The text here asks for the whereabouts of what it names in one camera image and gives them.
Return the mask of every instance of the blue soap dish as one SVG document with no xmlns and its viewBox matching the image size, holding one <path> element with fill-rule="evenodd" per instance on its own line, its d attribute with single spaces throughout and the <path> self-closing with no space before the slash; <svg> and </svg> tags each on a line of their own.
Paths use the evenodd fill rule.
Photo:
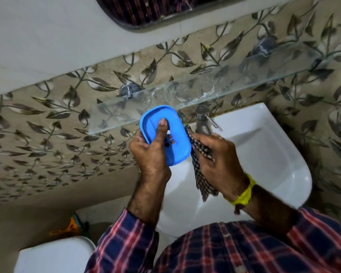
<svg viewBox="0 0 341 273">
<path fill-rule="evenodd" d="M 186 160 L 191 154 L 191 143 L 177 111 L 168 105 L 154 107 L 141 117 L 140 130 L 146 142 L 152 143 L 156 136 L 159 121 L 162 118 L 168 121 L 169 129 L 164 140 L 165 160 L 168 166 L 174 166 Z"/>
</svg>

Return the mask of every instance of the mirror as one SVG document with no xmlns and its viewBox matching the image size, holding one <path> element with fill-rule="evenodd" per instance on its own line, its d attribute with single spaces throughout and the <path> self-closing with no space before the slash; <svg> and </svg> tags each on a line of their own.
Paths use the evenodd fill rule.
<svg viewBox="0 0 341 273">
<path fill-rule="evenodd" d="M 227 0 L 97 0 L 119 26 L 139 30 L 191 12 L 212 8 Z"/>
</svg>

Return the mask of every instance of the white wall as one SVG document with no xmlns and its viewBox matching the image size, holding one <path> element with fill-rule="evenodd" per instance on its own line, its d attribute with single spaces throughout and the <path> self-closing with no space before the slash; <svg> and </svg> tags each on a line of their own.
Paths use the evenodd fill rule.
<svg viewBox="0 0 341 273">
<path fill-rule="evenodd" d="M 0 93 L 290 0 L 242 0 L 146 33 L 117 26 L 96 0 L 0 0 Z"/>
</svg>

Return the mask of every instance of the fingernail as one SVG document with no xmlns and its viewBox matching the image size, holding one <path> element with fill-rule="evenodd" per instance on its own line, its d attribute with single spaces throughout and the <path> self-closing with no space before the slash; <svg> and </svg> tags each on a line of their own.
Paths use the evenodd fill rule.
<svg viewBox="0 0 341 273">
<path fill-rule="evenodd" d="M 159 121 L 159 124 L 162 125 L 162 126 L 165 126 L 167 124 L 167 120 L 162 118 L 160 121 Z"/>
</svg>

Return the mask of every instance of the white sink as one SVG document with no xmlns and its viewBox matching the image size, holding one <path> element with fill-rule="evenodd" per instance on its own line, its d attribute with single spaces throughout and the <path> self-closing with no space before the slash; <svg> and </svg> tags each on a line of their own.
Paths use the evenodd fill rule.
<svg viewBox="0 0 341 273">
<path fill-rule="evenodd" d="M 220 128 L 213 131 L 235 143 L 241 166 L 259 185 L 295 208 L 307 200 L 312 179 L 306 162 L 265 104 L 229 112 L 214 120 Z M 191 124 L 191 128 L 195 130 L 196 124 Z M 235 215 L 233 206 L 221 193 L 202 202 L 191 157 L 171 170 L 157 225 L 161 232 L 179 237 L 213 222 L 251 219 L 243 211 Z"/>
</svg>

